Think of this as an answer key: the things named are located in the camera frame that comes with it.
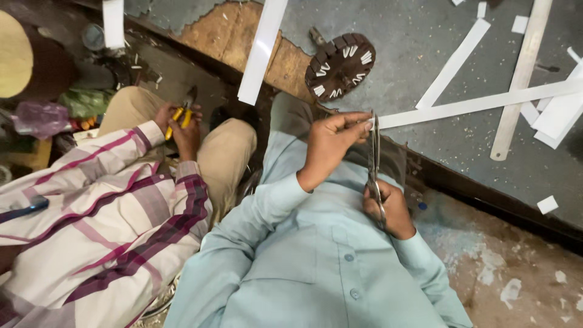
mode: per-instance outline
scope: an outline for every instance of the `yellow handle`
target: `yellow handle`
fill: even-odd
[[[185,128],[190,123],[190,118],[192,117],[192,110],[187,109],[186,113],[184,114],[184,121],[182,121],[181,128]]]
[[[182,115],[182,113],[184,112],[184,108],[179,107],[176,109],[176,113],[174,113],[174,115],[172,116],[172,119],[174,121],[177,121],[178,118],[180,118],[180,115]],[[170,140],[170,138],[172,138],[172,128],[168,127],[168,129],[166,130],[166,136],[165,139],[166,141]]]

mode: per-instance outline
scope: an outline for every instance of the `brown clock face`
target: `brown clock face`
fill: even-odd
[[[305,84],[320,102],[344,97],[362,83],[377,53],[362,34],[348,33],[318,50],[305,71]]]

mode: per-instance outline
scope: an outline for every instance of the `purple plastic bag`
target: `purple plastic bag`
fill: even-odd
[[[21,102],[10,117],[18,134],[32,135],[38,139],[61,132],[69,123],[67,108],[49,102]]]

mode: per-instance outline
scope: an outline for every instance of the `workbench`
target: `workbench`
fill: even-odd
[[[159,33],[243,72],[262,5],[219,0],[125,0],[126,14]],[[476,21],[478,1],[457,7],[450,0],[289,0],[264,81],[307,102],[304,74],[316,48],[308,29],[331,40],[364,34],[375,46],[375,66],[363,84],[343,99],[325,104],[341,110],[374,109],[380,116],[414,110]],[[436,105],[508,91],[523,35],[511,33],[516,15],[529,16],[532,0],[502,1],[488,7],[491,27]],[[583,6],[554,0],[531,86],[566,79],[576,63],[566,52],[583,53]],[[549,72],[543,67],[558,67]],[[446,168],[536,207],[554,195],[553,215],[583,230],[583,147],[580,120],[557,150],[534,139],[519,118],[508,158],[490,159],[502,108],[383,130]]]

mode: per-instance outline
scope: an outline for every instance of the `metal ruler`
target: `metal ruler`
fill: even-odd
[[[528,88],[552,3],[553,0],[535,0],[532,6],[531,16],[522,41],[522,48],[520,49],[518,62],[510,83],[510,91]],[[498,130],[496,131],[496,138],[492,145],[492,152],[490,153],[490,158],[493,160],[506,160],[514,129],[520,116],[521,106],[522,104],[504,106]]]

